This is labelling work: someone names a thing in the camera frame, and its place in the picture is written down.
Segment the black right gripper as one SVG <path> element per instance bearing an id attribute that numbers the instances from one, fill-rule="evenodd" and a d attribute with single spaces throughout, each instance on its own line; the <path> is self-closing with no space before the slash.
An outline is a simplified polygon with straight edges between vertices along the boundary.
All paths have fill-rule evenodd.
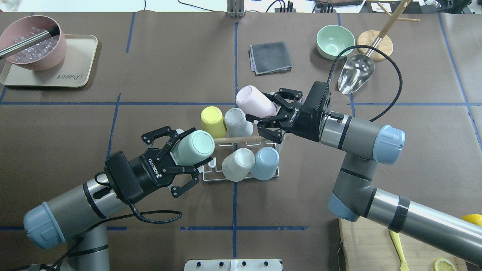
<path id="1" fill-rule="evenodd" d="M 275 143 L 284 141 L 284 134 L 290 132 L 298 137 L 320 142 L 322 118 L 330 112 L 331 92 L 325 82 L 314 82 L 310 92 L 301 106 L 303 93 L 301 91 L 280 88 L 271 94 L 270 101 L 287 111 L 299 110 L 294 124 L 288 120 L 288 115 L 259 118 L 246 114 L 246 120 L 256 125 L 260 137 Z"/>

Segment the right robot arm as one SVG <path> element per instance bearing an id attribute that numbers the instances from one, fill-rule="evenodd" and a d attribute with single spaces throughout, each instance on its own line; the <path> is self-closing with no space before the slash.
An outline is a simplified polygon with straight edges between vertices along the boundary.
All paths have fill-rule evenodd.
<path id="1" fill-rule="evenodd" d="M 393 101 L 388 121 L 365 120 L 376 105 L 356 116 L 332 111 L 324 82 L 306 100 L 300 91 L 265 94 L 253 86 L 242 96 L 260 136 L 280 144 L 285 134 L 300 138 L 282 152 L 282 168 L 288 187 L 308 195 L 312 208 L 326 184 L 322 197 L 334 216 L 367 218 L 481 266 L 481 227 L 459 218 L 481 211 L 481 132 L 470 107 Z"/>

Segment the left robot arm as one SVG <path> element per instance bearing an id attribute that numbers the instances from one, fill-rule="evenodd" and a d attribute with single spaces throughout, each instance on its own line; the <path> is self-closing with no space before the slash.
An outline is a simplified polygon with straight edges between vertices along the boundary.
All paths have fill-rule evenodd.
<path id="1" fill-rule="evenodd" d="M 52 264 L 21 266 L 22 271 L 108 271 L 106 223 L 116 220 L 118 211 L 129 207 L 130 217 L 150 224 L 167 224 L 181 218 L 148 219 L 135 204 L 166 187 L 178 198 L 196 185 L 200 168 L 212 161 L 215 141 L 203 130 L 187 131 L 162 127 L 142 135 L 146 151 L 128 161 L 122 151 L 105 161 L 104 170 L 70 191 L 43 202 L 27 212 L 23 227 L 39 248 L 51 249 L 67 243 L 67 252 Z"/>

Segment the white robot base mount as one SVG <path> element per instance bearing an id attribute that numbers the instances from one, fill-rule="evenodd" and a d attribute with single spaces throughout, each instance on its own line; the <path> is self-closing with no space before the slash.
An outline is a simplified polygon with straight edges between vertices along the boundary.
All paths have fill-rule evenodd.
<path id="1" fill-rule="evenodd" d="M 280 259 L 193 259 L 184 271 L 282 271 Z"/>

